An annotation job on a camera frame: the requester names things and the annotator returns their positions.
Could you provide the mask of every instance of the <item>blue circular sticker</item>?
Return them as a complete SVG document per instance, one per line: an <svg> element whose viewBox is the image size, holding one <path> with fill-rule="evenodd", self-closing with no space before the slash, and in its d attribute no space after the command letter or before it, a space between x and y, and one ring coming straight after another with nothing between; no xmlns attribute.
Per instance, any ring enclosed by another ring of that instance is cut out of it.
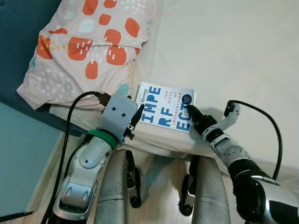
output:
<svg viewBox="0 0 299 224"><path fill-rule="evenodd" d="M189 94L186 94L182 98L182 102L186 105L190 104L192 102L192 97Z"/></svg>

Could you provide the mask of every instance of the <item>book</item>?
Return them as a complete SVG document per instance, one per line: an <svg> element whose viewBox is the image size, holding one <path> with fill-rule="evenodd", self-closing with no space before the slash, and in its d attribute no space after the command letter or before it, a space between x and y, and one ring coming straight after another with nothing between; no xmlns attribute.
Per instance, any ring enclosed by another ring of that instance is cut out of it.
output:
<svg viewBox="0 0 299 224"><path fill-rule="evenodd" d="M139 122L189 133L192 118L186 106L194 105L194 90L142 82L136 103L145 106Z"/></svg>

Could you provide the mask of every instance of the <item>orange spot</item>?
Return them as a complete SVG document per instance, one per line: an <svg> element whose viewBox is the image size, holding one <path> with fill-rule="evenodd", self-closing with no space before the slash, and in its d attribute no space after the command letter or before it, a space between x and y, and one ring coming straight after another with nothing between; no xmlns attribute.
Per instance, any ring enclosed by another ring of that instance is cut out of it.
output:
<svg viewBox="0 0 299 224"><path fill-rule="evenodd" d="M85 15L92 15L98 7L98 0L86 0L83 6L83 13Z"/></svg>
<svg viewBox="0 0 299 224"><path fill-rule="evenodd" d="M69 58L75 61L84 60L92 44L92 40L72 37L68 46Z"/></svg>
<svg viewBox="0 0 299 224"><path fill-rule="evenodd" d="M49 34L67 34L67 30L63 28L57 29L55 31L49 30Z"/></svg>
<svg viewBox="0 0 299 224"><path fill-rule="evenodd" d="M88 79L96 79L98 77L98 63L96 61L87 64L85 75Z"/></svg>
<svg viewBox="0 0 299 224"><path fill-rule="evenodd" d="M105 33L104 40L113 45L117 45L121 41L121 34L115 29L108 29Z"/></svg>
<svg viewBox="0 0 299 224"><path fill-rule="evenodd" d="M44 36L40 35L39 40L41 41L39 41L37 44L37 54L44 59L52 59L52 55L49 51L49 45L46 44L50 41L50 38L45 38Z"/></svg>
<svg viewBox="0 0 299 224"><path fill-rule="evenodd" d="M104 7L105 8L113 8L116 6L116 0L105 0Z"/></svg>
<svg viewBox="0 0 299 224"><path fill-rule="evenodd" d="M140 49L138 49L138 48L135 48L135 53L136 53L136 55L138 55L138 54L139 54L139 52L140 52Z"/></svg>
<svg viewBox="0 0 299 224"><path fill-rule="evenodd" d="M127 30L127 32L132 36L132 37L137 37L140 27L138 22L136 22L134 19L132 18L128 18L125 24L125 28Z"/></svg>
<svg viewBox="0 0 299 224"><path fill-rule="evenodd" d="M124 48L119 46L109 46L106 61L113 65L123 65L126 62L127 53Z"/></svg>
<svg viewBox="0 0 299 224"><path fill-rule="evenodd" d="M111 20L110 15L102 14L99 19L99 24L107 25L110 22L110 20Z"/></svg>

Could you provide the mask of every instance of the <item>polka dot pillowcase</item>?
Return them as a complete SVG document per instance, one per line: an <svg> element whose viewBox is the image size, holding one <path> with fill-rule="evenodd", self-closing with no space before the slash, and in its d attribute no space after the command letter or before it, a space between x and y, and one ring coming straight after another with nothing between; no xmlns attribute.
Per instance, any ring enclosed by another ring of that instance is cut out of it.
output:
<svg viewBox="0 0 299 224"><path fill-rule="evenodd" d="M134 59L155 11L155 0L62 0L17 92L33 109L71 105L86 91L130 94ZM91 96L77 106L102 108Z"/></svg>

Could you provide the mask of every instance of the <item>white sheet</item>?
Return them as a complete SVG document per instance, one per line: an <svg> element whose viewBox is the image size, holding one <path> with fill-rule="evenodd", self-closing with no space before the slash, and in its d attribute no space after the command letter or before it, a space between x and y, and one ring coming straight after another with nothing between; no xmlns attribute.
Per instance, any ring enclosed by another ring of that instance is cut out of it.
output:
<svg viewBox="0 0 299 224"><path fill-rule="evenodd" d="M141 81L193 88L197 107L217 120L230 99L254 104L267 111L281 130L282 164L298 169L298 2L164 0L163 8L162 4L158 6L162 17L153 24L151 39L135 61L135 88ZM86 126L84 117L93 112L79 114L75 124ZM242 107L239 120L227 132L253 158L276 162L277 137L263 115ZM214 155L194 130L188 135L142 123L127 144L166 156Z"/></svg>

